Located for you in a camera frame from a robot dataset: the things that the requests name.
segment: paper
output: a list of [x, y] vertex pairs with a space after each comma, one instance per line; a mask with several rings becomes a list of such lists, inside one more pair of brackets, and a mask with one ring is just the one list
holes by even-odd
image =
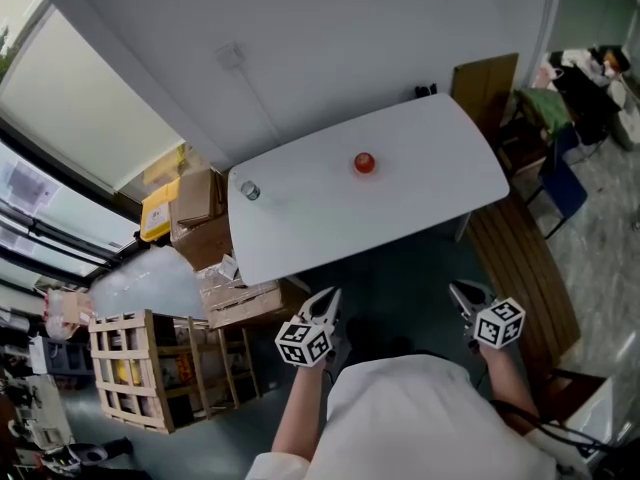
[[236, 260], [234, 260], [228, 254], [225, 254], [222, 257], [220, 267], [218, 267], [218, 272], [229, 279], [229, 281], [233, 281], [236, 278], [236, 274], [238, 273], [238, 264], [236, 263]]
[[164, 202], [159, 206], [156, 206], [147, 214], [146, 222], [144, 223], [145, 233], [149, 233], [152, 229], [161, 226], [165, 222], [169, 222], [169, 203]]
[[5, 177], [9, 188], [9, 203], [31, 215], [38, 207], [47, 206], [60, 189], [59, 184], [21, 161]]

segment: red ball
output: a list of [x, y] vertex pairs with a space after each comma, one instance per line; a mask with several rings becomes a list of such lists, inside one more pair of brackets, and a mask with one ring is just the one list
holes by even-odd
[[353, 166], [356, 172], [360, 174], [369, 174], [376, 167], [376, 160], [369, 153], [359, 153], [353, 160]]

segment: wooden board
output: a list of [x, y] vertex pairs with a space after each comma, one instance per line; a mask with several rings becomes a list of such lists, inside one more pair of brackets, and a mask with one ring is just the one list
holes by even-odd
[[511, 53], [461, 64], [453, 71], [451, 96], [493, 148], [497, 146], [498, 130], [517, 64], [518, 54]]
[[[125, 423], [149, 428], [160, 432], [168, 432], [170, 426], [163, 419], [158, 408], [159, 393], [154, 376], [148, 374], [152, 370], [149, 341], [146, 334], [146, 321], [151, 311], [140, 314], [119, 315], [108, 319], [93, 321], [90, 326], [91, 357], [96, 370], [96, 387], [100, 393], [103, 412], [109, 417]], [[135, 333], [135, 346], [131, 342], [128, 330]], [[121, 350], [112, 350], [111, 338], [119, 337]], [[138, 366], [139, 384], [134, 382], [132, 361]], [[106, 369], [106, 378], [102, 369]], [[124, 379], [116, 375], [118, 365], [124, 370]], [[143, 401], [150, 414], [143, 414]]]
[[519, 346], [535, 389], [580, 338], [564, 281], [514, 189], [502, 201], [476, 211], [468, 232], [498, 295], [514, 297], [527, 311]]

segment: wooden bench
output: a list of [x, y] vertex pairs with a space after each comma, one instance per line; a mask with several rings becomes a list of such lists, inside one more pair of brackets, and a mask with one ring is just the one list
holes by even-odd
[[468, 234], [498, 296], [527, 311], [519, 340], [535, 391], [580, 338], [564, 281], [533, 217], [514, 188], [471, 217]]

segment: tiled floor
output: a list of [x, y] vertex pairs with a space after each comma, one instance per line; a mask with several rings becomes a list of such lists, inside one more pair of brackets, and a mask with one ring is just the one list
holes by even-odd
[[[640, 424], [640, 231], [632, 230], [640, 204], [640, 152], [624, 151], [609, 139], [584, 158], [575, 150], [566, 160], [574, 164], [587, 202], [548, 241], [582, 331], [563, 366], [614, 377], [618, 429], [625, 421]], [[515, 183], [528, 197], [537, 187], [536, 171]], [[558, 222], [544, 192], [530, 209], [543, 233]]]

